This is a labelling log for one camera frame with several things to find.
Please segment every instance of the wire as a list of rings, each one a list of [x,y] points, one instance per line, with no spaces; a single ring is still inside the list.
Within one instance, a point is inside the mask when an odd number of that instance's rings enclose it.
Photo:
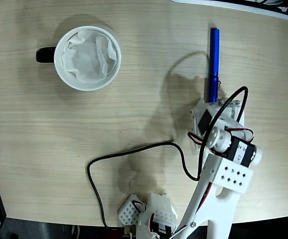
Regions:
[[[267,2],[268,0],[263,0],[261,2],[259,2],[259,4],[264,4],[265,2]]]
[[[76,235],[76,239],[79,239],[79,237],[80,237],[80,226],[78,225],[77,227],[78,227],[78,233]]]
[[[243,114],[244,112],[244,109],[245,109],[245,105],[246,105],[246,102],[247,102],[247,97],[248,97],[248,88],[246,86],[242,86],[241,88],[239,88],[237,91],[235,91],[229,98],[228,100],[226,100],[226,102],[223,104],[223,106],[219,109],[219,111],[217,112],[217,114],[215,115],[215,117],[213,118],[213,120],[210,122],[208,128],[207,128],[207,131],[204,135],[204,139],[202,141],[202,144],[200,146],[200,150],[199,150],[199,157],[198,157],[198,173],[197,173],[197,180],[199,180],[200,178],[200,173],[201,173],[201,170],[202,170],[202,162],[203,162],[203,154],[204,154],[204,149],[205,149],[205,146],[206,146],[206,142],[208,140],[208,137],[210,135],[210,132],[211,130],[213,129],[216,121],[219,119],[220,115],[223,113],[223,111],[227,108],[227,106],[242,92],[245,92],[244,93],[244,98],[243,98],[243,103],[242,103],[242,106],[241,106],[241,109],[239,111],[239,114],[238,114],[238,118],[241,117],[241,115]]]
[[[159,146],[166,146],[166,145],[169,145],[169,146],[173,146],[175,147],[178,152],[180,153],[180,157],[181,157],[181,161],[182,161],[182,166],[183,166],[183,170],[185,172],[185,174],[193,181],[198,181],[197,178],[193,177],[187,170],[187,167],[186,167],[186,163],[185,163],[185,158],[184,158],[184,153],[183,153],[183,150],[176,144],[176,143],[173,143],[173,142],[161,142],[161,143],[155,143],[155,144],[151,144],[151,145],[148,145],[148,146],[144,146],[144,147],[141,147],[141,148],[136,148],[136,149],[132,149],[132,150],[129,150],[129,151],[126,151],[126,152],[121,152],[121,153],[114,153],[114,154],[110,154],[110,155],[106,155],[106,156],[102,156],[102,157],[99,157],[99,158],[96,158],[92,161],[90,161],[86,167],[86,171],[87,171],[87,174],[88,174],[88,178],[89,178],[89,181],[92,185],[92,188],[94,190],[94,193],[97,197],[97,200],[98,200],[98,203],[99,203],[99,206],[100,206],[100,211],[101,211],[101,217],[102,217],[102,222],[103,222],[103,225],[106,229],[108,230],[115,230],[114,228],[110,228],[108,227],[108,225],[106,224],[106,221],[105,221],[105,214],[104,214],[104,208],[103,208],[103,204],[102,204],[102,200],[101,200],[101,197],[100,197],[100,194],[93,182],[93,179],[92,179],[92,176],[91,176],[91,166],[92,164],[100,161],[100,160],[104,160],[104,159],[109,159],[109,158],[116,158],[116,157],[121,157],[121,156],[125,156],[125,155],[129,155],[129,154],[132,154],[132,153],[138,153],[138,152],[141,152],[141,151],[144,151],[144,150],[147,150],[147,149],[151,149],[151,148],[156,148],[156,147],[159,147]]]
[[[212,187],[212,183],[209,183],[208,184],[208,186],[207,186],[207,189],[206,189],[206,191],[205,191],[205,193],[204,193],[204,195],[203,195],[203,197],[202,197],[202,199],[200,200],[200,203],[199,203],[199,205],[198,205],[198,207],[197,207],[197,210],[203,205],[203,203],[205,202],[205,200],[206,200],[206,198],[207,198],[207,196],[208,196],[208,194],[209,194],[209,191],[210,191],[210,188]]]
[[[240,127],[240,128],[227,128],[226,131],[230,132],[230,131],[244,131],[247,130],[250,133],[252,133],[252,136],[247,140],[248,143],[252,142],[254,140],[255,137],[255,133],[251,128],[245,128],[245,127]]]
[[[136,203],[143,205],[143,206],[144,206],[144,211],[141,210],[141,209],[136,205]],[[132,204],[133,204],[133,206],[135,207],[135,209],[136,209],[139,213],[142,213],[142,212],[145,212],[145,211],[146,211],[146,205],[145,205],[143,202],[133,200],[133,201],[132,201]]]
[[[238,114],[238,116],[237,116],[237,122],[239,122],[240,121],[240,119],[241,119],[241,117],[242,117],[242,115],[243,115],[243,112],[244,112],[244,110],[245,110],[245,106],[246,106],[246,102],[247,102],[247,98],[248,98],[248,88],[247,87],[245,87],[245,89],[244,89],[244,98],[243,98],[243,102],[242,102],[242,106],[240,107],[240,111],[239,111],[239,114]]]
[[[181,229],[179,229],[178,231],[176,231],[169,239],[174,238],[175,236],[177,236],[178,234],[180,234],[182,231],[184,231],[186,228],[188,228],[189,225],[183,226]]]
[[[149,230],[150,233],[153,232],[153,230],[152,230],[152,223],[153,223],[154,215],[155,215],[155,214],[152,213],[152,215],[150,216],[149,221],[148,221],[148,230]]]
[[[198,145],[202,144],[203,139],[198,137],[196,134],[194,134],[193,132],[188,132],[187,136],[195,143]]]

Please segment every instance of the black cable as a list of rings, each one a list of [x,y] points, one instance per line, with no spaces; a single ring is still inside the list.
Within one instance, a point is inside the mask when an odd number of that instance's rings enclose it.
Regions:
[[[246,102],[247,102],[247,98],[248,98],[248,88],[246,87],[245,90],[244,90],[244,98],[243,98],[243,102],[242,102],[242,106],[240,107],[240,111],[239,111],[239,114],[237,116],[237,122],[240,121],[242,115],[243,115],[243,112],[245,110],[245,106],[246,106]]]
[[[219,119],[220,115],[223,113],[223,111],[227,108],[227,106],[241,93],[245,91],[244,94],[244,99],[243,99],[243,103],[241,106],[241,109],[239,111],[238,114],[238,118],[241,117],[241,115],[243,114],[243,111],[245,109],[245,105],[246,105],[246,101],[247,101],[247,97],[248,97],[248,88],[246,86],[243,86],[241,88],[239,88],[237,91],[235,91],[229,98],[228,100],[226,100],[226,102],[223,104],[223,106],[219,109],[219,111],[217,112],[217,114],[215,115],[215,117],[213,118],[213,120],[211,121],[211,123],[209,124],[207,131],[204,135],[202,144],[200,146],[200,150],[199,150],[199,157],[198,157],[198,173],[197,173],[197,179],[199,180],[200,178],[200,173],[202,170],[202,162],[203,162],[203,154],[204,154],[204,149],[206,146],[206,142],[208,140],[208,137],[210,135],[210,132],[212,131],[216,121]]]
[[[177,148],[177,150],[180,153],[182,166],[183,166],[185,174],[191,180],[198,181],[197,178],[193,177],[187,170],[183,150],[176,143],[173,143],[173,142],[170,142],[170,141],[161,142],[161,143],[155,143],[155,144],[151,144],[151,145],[144,146],[144,147],[141,147],[141,148],[132,149],[132,150],[129,150],[129,151],[126,151],[126,152],[114,153],[114,154],[110,154],[110,155],[107,155],[107,156],[102,156],[102,157],[96,158],[96,159],[94,159],[94,160],[92,160],[91,162],[88,163],[88,165],[86,167],[87,174],[88,174],[88,177],[89,177],[89,181],[90,181],[90,183],[92,185],[92,188],[93,188],[93,190],[95,192],[95,195],[96,195],[96,197],[98,199],[100,210],[101,210],[101,217],[102,217],[103,225],[105,226],[106,229],[114,230],[113,228],[108,227],[108,225],[106,224],[105,215],[104,215],[104,208],[103,208],[103,204],[102,204],[102,201],[101,201],[101,197],[99,195],[98,190],[96,189],[96,186],[95,186],[95,184],[94,184],[94,182],[92,180],[92,176],[91,176],[91,170],[90,169],[91,169],[92,164],[94,164],[94,163],[96,163],[96,162],[98,162],[100,160],[103,160],[103,159],[121,157],[121,156],[129,155],[129,154],[132,154],[132,153],[138,153],[138,152],[141,152],[141,151],[144,151],[144,150],[147,150],[147,149],[151,149],[151,148],[155,148],[155,147],[159,147],[159,146],[165,146],[165,145],[170,145],[170,146],[174,146],[175,148]]]
[[[259,4],[264,4],[264,3],[266,3],[268,0],[263,0],[263,1],[261,1]]]

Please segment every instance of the white plastic part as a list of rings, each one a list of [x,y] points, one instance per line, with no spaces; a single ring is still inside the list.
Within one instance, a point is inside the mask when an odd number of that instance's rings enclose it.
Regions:
[[[252,166],[257,166],[260,162],[260,160],[262,159],[263,157],[263,151],[260,147],[256,146],[256,151],[254,153],[254,157],[250,163],[250,165]]]
[[[171,203],[167,195],[150,193],[148,196],[146,211],[141,213],[139,217],[136,231],[138,239],[158,238],[157,234],[151,233],[148,230],[148,221],[152,214],[154,214],[153,222],[158,223],[161,227],[168,226],[171,228],[172,233],[175,232],[178,224],[177,212],[174,205]]]
[[[230,140],[231,135],[229,132],[213,127],[206,145],[209,148],[214,148],[214,150],[217,152],[223,153],[228,149]]]
[[[133,201],[141,202],[136,194],[131,194],[119,210],[119,219],[124,226],[136,226],[139,222],[140,213]]]
[[[241,11],[249,11],[253,13],[259,13],[262,15],[273,16],[273,17],[278,17],[281,19],[288,20],[288,15],[283,14],[283,13],[278,13],[278,12],[274,12],[268,9],[261,9],[261,8],[245,6],[241,4],[223,2],[223,1],[213,1],[213,0],[172,0],[172,1],[179,2],[179,3],[190,3],[190,4],[198,4],[198,5],[206,5],[206,6],[218,6],[218,7],[230,8],[230,9],[241,10]]]
[[[191,109],[191,119],[192,119],[192,131],[203,138],[205,133],[201,133],[198,127],[198,124],[202,120],[202,117],[206,110],[210,113],[212,119],[215,117],[219,109],[222,107],[224,103],[223,100],[219,100],[216,103],[204,103],[201,100],[194,108]],[[228,128],[241,128],[244,127],[244,113],[239,122],[236,121],[241,104],[239,101],[233,101],[231,104],[227,106],[224,112],[220,115],[219,119],[215,123],[215,127],[218,127],[221,130],[224,130],[226,127]],[[241,138],[243,140],[247,140],[250,136],[246,135],[244,131],[234,131],[232,132],[233,136]]]
[[[246,192],[253,176],[251,169],[218,156],[210,156],[209,159],[205,163],[201,177],[223,188],[238,193]]]
[[[187,239],[204,221],[208,221],[208,239],[227,239],[238,200],[241,193],[246,191],[252,174],[252,170],[242,165],[209,154],[200,180],[179,224],[179,228],[186,228],[174,239]],[[212,182],[212,185],[200,205],[210,182]],[[216,190],[220,186],[224,188],[216,196]]]

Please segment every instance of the red wire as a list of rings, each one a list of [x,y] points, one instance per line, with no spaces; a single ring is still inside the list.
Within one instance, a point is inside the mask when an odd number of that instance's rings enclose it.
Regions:
[[[248,139],[248,143],[251,143],[253,140],[254,140],[254,131],[250,128],[244,128],[244,127],[241,127],[241,128],[227,128],[226,131],[243,131],[243,130],[247,130],[249,131],[250,133],[252,133],[252,136],[250,137],[250,139]]]
[[[202,197],[202,200],[200,201],[198,207],[197,207],[197,210],[202,206],[202,204],[205,202],[206,200],[206,197],[208,196],[209,194],[209,191],[210,191],[210,188],[212,187],[213,183],[209,183],[208,186],[207,186],[207,189]]]
[[[133,206],[135,207],[135,209],[136,209],[139,213],[141,213],[142,211],[137,207],[137,205],[136,205],[135,203],[144,205],[144,206],[145,206],[145,211],[146,211],[146,205],[145,205],[144,203],[142,203],[142,202],[140,202],[140,201],[137,201],[137,200],[133,200],[133,201],[132,201],[132,204],[133,204]]]
[[[192,135],[195,139],[199,140],[199,141],[203,141],[203,139],[201,137],[199,137],[197,134],[193,133],[193,132],[188,132],[187,134]]]
[[[202,142],[197,142],[195,139],[199,140],[199,141],[203,141],[203,139],[201,139],[200,137],[198,137],[196,134],[194,134],[193,132],[188,132],[187,136],[195,143],[198,145],[202,145]]]
[[[151,215],[150,218],[149,218],[149,222],[148,222],[148,230],[149,230],[149,232],[151,232],[151,233],[153,232],[151,227],[152,227],[152,222],[153,222],[154,215],[155,215],[155,214],[152,213],[152,215]]]

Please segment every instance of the white bracket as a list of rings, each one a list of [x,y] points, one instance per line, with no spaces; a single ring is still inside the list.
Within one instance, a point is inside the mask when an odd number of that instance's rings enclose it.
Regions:
[[[209,154],[178,228],[188,227],[174,239],[187,239],[204,221],[208,221],[207,239],[227,239],[238,200],[245,193],[252,175],[253,171],[245,166]],[[212,183],[211,188],[199,207],[209,183]],[[223,190],[216,196],[218,187]]]

